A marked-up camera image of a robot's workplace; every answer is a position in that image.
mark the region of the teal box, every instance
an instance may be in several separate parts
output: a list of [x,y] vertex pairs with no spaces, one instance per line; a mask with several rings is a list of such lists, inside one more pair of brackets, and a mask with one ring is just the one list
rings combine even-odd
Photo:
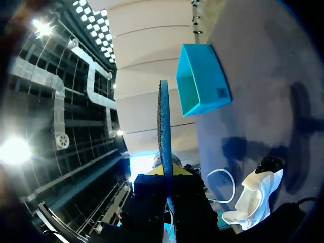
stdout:
[[183,116],[205,114],[231,103],[223,71],[211,45],[183,44],[176,80]]

